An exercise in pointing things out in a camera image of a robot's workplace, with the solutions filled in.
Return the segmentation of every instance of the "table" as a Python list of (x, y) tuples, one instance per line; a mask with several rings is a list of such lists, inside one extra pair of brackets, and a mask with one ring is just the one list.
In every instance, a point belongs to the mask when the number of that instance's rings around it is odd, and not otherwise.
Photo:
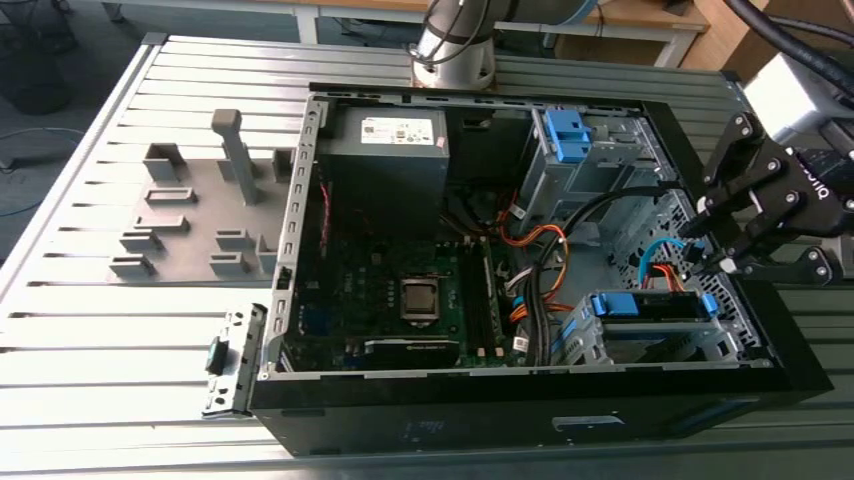
[[(0, 270), (0, 469), (181, 478), (815, 478), (854, 459), (854, 295), (780, 289), (836, 390), (684, 440), (563, 449), (291, 458), (253, 419), (200, 420), (220, 317), (264, 288), (107, 285), (149, 142), (224, 158), (211, 112), (237, 108), (252, 156), (293, 146), (309, 81), (404, 86), (397, 50), (149, 35)], [(670, 103), (706, 158), (738, 89), (714, 72), (499, 57), (507, 93)], [(343, 472), (317, 469), (339, 468)]]
[[(355, 18), (391, 22), (421, 23), (428, 0), (124, 0), (121, 3), (169, 7), (207, 8), (215, 10), (252, 11), (293, 15), (299, 27), (300, 42), (317, 43), (316, 20), (320, 17)], [(111, 19), (116, 18), (116, 5), (105, 3)], [(679, 17), (662, 11), (660, 0), (615, 0), (602, 7), (604, 25), (599, 27), (599, 13), (582, 24), (542, 25), (535, 23), (498, 22), (500, 30), (538, 32), (551, 35), (546, 42), (554, 44), (555, 34), (583, 36), (602, 35), (610, 38), (654, 40), (666, 44), (656, 67), (678, 67), (691, 43), (708, 23), (691, 7)]]

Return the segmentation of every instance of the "sticker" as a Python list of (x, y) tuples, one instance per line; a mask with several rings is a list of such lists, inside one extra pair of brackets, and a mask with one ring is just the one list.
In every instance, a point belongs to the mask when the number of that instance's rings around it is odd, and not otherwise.
[(512, 339), (512, 349), (518, 352), (528, 352), (528, 339), (523, 337), (515, 337)]
[(524, 209), (522, 207), (519, 207), (519, 205), (516, 205), (514, 203), (512, 205), (510, 205), (510, 213), (512, 213), (514, 217), (516, 217), (519, 220), (522, 220), (524, 218), (524, 215), (528, 212), (526, 212)]
[(432, 145), (432, 120), (428, 118), (368, 117), (361, 120), (361, 143)]

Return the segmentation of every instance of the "gray plastic block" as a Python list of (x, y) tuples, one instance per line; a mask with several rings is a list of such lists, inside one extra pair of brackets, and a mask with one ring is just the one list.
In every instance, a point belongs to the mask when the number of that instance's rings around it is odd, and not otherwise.
[(143, 228), (155, 232), (185, 232), (189, 230), (189, 223), (183, 215), (136, 217), (133, 228)]
[[(253, 168), (257, 171), (255, 183), (264, 201), (247, 206), (236, 185), (223, 182), (215, 160), (216, 158), (212, 159), (209, 156), (187, 157), (184, 164), (177, 165), (180, 187), (192, 189), (195, 202), (151, 203), (145, 199), (148, 189), (179, 185), (156, 185), (149, 182), (140, 190), (133, 214), (124, 228), (128, 231), (152, 231), (161, 247), (156, 250), (141, 250), (143, 246), (131, 243), (131, 248), (125, 246), (125, 249), (128, 253), (145, 253), (156, 274), (152, 277), (120, 277), (107, 269), (108, 282), (123, 285), (221, 285), (233, 282), (233, 285), (259, 287), (269, 283), (276, 252), (269, 251), (267, 246), (259, 249), (257, 242), (263, 236), (268, 239), (269, 246), (277, 248), (283, 212), (287, 208), (287, 184), (275, 181), (269, 154), (253, 158)], [(185, 220), (183, 227), (179, 215)], [(147, 226), (160, 228), (155, 231), (145, 228)], [(245, 230), (252, 240), (252, 246), (241, 250), (243, 261), (248, 266), (245, 273), (237, 272), (232, 276), (217, 275), (209, 266), (211, 253), (223, 250), (216, 241), (220, 230)]]
[(187, 187), (156, 187), (145, 191), (145, 201), (149, 204), (177, 205), (193, 203), (196, 193)]
[(152, 250), (160, 250), (163, 248), (160, 239), (157, 238), (157, 234), (153, 232), (153, 230), (148, 229), (128, 230), (125, 232), (121, 232), (119, 243), (121, 243), (124, 249), (132, 253), (148, 252)]
[(245, 229), (216, 231), (216, 244), (224, 252), (239, 252), (252, 249), (252, 238)]
[(152, 143), (145, 152), (143, 165), (155, 182), (180, 182), (176, 167), (184, 163), (177, 145)]
[(216, 166), (219, 167), (219, 173), (223, 175), (224, 182), (235, 181), (235, 168), (231, 166), (231, 161), (227, 158), (216, 160)]
[(109, 269), (120, 277), (145, 278), (155, 273), (155, 267), (140, 253), (121, 255), (109, 259)]
[(257, 257), (257, 263), (261, 268), (261, 272), (273, 274), (276, 271), (276, 262), (279, 259), (279, 252), (275, 249), (269, 249), (267, 247), (267, 240), (264, 240), (264, 236), (259, 235), (257, 237), (257, 245), (255, 246), (255, 256)]
[(249, 149), (240, 140), (240, 111), (233, 109), (217, 109), (213, 111), (211, 128), (223, 137), (223, 149), (231, 161), (235, 180), (240, 185), (243, 203), (255, 205), (259, 201), (257, 189), (255, 188), (255, 178), (252, 175), (252, 160), (249, 159)]
[(216, 252), (208, 260), (211, 269), (217, 276), (233, 277), (248, 273), (249, 266), (243, 259), (241, 252)]
[(276, 183), (287, 183), (293, 169), (295, 149), (276, 148), (272, 151), (272, 174)]

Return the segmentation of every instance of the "blue plastic latch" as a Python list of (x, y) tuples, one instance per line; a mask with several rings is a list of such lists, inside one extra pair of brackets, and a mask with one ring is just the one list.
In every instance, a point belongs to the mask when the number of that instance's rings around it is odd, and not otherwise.
[(602, 302), (599, 295), (590, 297), (590, 303), (592, 303), (592, 313), (596, 314), (596, 317), (600, 317), (607, 313), (607, 310), (604, 309), (604, 302)]
[(706, 307), (706, 311), (708, 312), (708, 316), (711, 318), (718, 316), (718, 301), (715, 300), (715, 296), (711, 293), (703, 293), (700, 297), (703, 300), (703, 307)]
[(560, 163), (580, 163), (590, 153), (590, 128), (575, 110), (546, 110), (546, 127)]
[(639, 313), (635, 296), (631, 293), (603, 293), (602, 302), (608, 315), (630, 317)]

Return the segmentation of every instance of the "wooden desk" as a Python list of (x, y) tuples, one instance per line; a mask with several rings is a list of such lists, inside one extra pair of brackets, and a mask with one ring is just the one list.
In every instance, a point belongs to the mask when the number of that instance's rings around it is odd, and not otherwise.
[[(293, 15), (300, 42), (316, 44), (319, 17), (421, 23), (429, 0), (124, 0), (121, 3)], [(679, 17), (663, 12), (662, 4), (663, 0), (614, 0), (607, 3), (602, 7), (604, 26), (600, 32), (595, 9), (580, 24), (498, 22), (496, 28), (663, 42), (666, 46), (655, 66), (678, 67), (696, 34), (706, 31), (708, 24), (699, 11), (692, 10)]]

